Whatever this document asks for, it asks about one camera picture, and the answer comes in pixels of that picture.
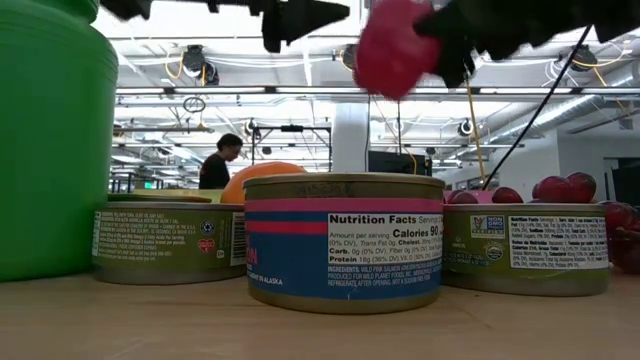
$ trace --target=white pillar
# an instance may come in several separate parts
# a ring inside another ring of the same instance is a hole
[[[369,139],[367,104],[338,104],[333,119],[333,171],[367,171]]]

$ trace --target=nutrition facts label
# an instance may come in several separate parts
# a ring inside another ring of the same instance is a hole
[[[609,266],[603,217],[509,217],[511,267],[587,270]]]
[[[442,215],[329,214],[329,265],[423,262],[442,256]]]
[[[180,224],[160,213],[101,212],[94,226],[99,227],[94,231],[97,256],[129,261],[172,256],[171,250],[186,245],[185,236],[197,231],[193,225]]]

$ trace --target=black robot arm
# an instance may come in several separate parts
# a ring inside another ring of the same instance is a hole
[[[637,0],[451,0],[414,24],[416,33],[443,42],[436,75],[448,87],[473,73],[471,52],[504,60],[523,44],[540,46],[559,33],[594,25],[600,42],[640,26]]]
[[[151,17],[154,0],[101,0],[100,3],[120,20],[128,21],[136,16],[145,20]],[[251,16],[262,18],[264,47],[271,53],[279,53],[281,42],[293,41],[331,23],[349,16],[349,7],[317,0],[187,0],[207,4],[209,12],[218,13],[219,5],[245,6]]]

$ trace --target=table surface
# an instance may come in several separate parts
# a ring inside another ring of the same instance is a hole
[[[539,298],[444,288],[375,316],[263,305],[246,279],[167,287],[87,276],[0,284],[2,360],[615,360],[640,353],[640,277],[605,295]]]

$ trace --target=person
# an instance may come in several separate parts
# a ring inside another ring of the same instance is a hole
[[[223,135],[216,144],[218,151],[209,156],[200,168],[201,190],[224,189],[229,182],[227,161],[235,160],[242,149],[242,139],[233,134]]]

